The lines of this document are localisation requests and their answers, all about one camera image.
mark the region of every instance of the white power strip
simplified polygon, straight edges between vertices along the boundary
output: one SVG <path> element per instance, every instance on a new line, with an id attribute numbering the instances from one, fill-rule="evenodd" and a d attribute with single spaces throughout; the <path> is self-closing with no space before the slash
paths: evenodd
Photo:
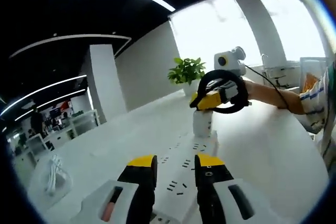
<path id="1" fill-rule="evenodd" d="M 182 224 L 188 220 L 197 206 L 195 155 L 216 156 L 217 150 L 217 133 L 213 131 L 208 138 L 197 138 L 193 134 L 182 137 L 166 155 L 159 157 L 153 212 L 156 219 L 164 220 L 160 223 Z"/>

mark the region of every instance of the white wall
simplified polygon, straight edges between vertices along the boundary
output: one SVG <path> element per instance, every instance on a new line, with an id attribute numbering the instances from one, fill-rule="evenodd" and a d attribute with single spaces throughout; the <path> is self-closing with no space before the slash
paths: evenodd
<path id="1" fill-rule="evenodd" d="M 91 106 L 90 106 L 90 102 L 88 98 L 88 92 L 78 97 L 72 97 L 71 104 L 72 104 L 72 109 L 74 110 L 74 113 L 77 113 L 81 110 L 83 110 L 84 112 L 91 110 Z"/>
<path id="2" fill-rule="evenodd" d="M 81 74 L 86 74 L 87 75 L 87 81 L 88 81 L 88 86 L 90 88 L 93 107 L 98 112 L 100 123 L 101 124 L 106 123 L 106 118 L 105 118 L 105 115 L 103 113 L 103 109 L 101 107 L 99 97 L 98 97 L 98 93 L 97 93 L 96 84 L 94 82 L 94 76 L 93 76 L 92 64 L 91 64 L 91 57 L 90 57 L 90 50 L 88 50 L 86 55 L 85 55 L 83 65 L 81 67 Z"/>
<path id="3" fill-rule="evenodd" d="M 106 121 L 127 113 L 112 45 L 91 45 L 90 58 L 97 94 Z"/>
<path id="4" fill-rule="evenodd" d="M 128 111 L 180 89 L 167 78 L 179 57 L 169 22 L 150 31 L 116 59 Z"/>

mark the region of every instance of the white table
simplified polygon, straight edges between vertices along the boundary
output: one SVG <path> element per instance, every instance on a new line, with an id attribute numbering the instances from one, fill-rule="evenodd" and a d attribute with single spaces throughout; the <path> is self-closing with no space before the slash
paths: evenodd
<path id="1" fill-rule="evenodd" d="M 68 126 L 60 131 L 52 132 L 43 139 L 43 142 L 50 142 L 54 145 L 54 148 L 59 148 L 71 140 L 69 136 L 69 132 L 71 131 L 74 131 L 73 127 Z"/>
<path id="2" fill-rule="evenodd" d="M 81 201 L 108 179 L 117 179 L 131 159 L 163 156 L 169 147 L 192 135 L 193 110 L 182 91 L 149 103 L 101 125 L 53 152 L 73 178 L 73 189 L 41 214 L 68 221 Z M 328 174 L 313 141 L 288 111 L 253 102 L 229 115 L 214 113 L 219 157 L 235 178 L 262 191 L 274 211 L 298 223 L 314 207 L 328 184 Z M 28 195 L 33 202 L 41 160 Z"/>

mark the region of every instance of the potted plant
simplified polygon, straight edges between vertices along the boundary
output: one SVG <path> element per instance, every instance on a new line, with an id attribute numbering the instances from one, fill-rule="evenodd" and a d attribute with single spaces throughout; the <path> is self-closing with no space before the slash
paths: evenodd
<path id="1" fill-rule="evenodd" d="M 201 59 L 197 60 L 186 58 L 174 58 L 177 66 L 171 68 L 168 73 L 168 79 L 175 84 L 181 85 L 187 97 L 191 97 L 197 91 L 199 79 L 204 75 L 205 62 L 201 63 Z"/>

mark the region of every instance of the black cable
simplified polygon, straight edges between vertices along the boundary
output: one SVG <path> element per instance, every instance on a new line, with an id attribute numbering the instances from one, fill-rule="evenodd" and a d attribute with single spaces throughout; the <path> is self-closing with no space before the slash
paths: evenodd
<path id="1" fill-rule="evenodd" d="M 284 98 L 284 96 L 280 93 L 280 91 L 278 90 L 278 88 L 266 77 L 263 76 L 261 73 L 258 73 L 256 70 L 253 70 L 252 68 L 250 68 L 249 66 L 245 65 L 245 67 L 247 67 L 249 70 L 251 70 L 252 72 L 256 73 L 257 75 L 260 75 L 261 77 L 263 77 L 266 81 L 268 81 L 277 91 L 277 93 L 279 94 L 279 96 L 281 97 L 281 99 L 283 100 L 283 102 L 286 105 L 286 109 L 289 110 L 289 105 L 286 101 L 286 99 Z"/>

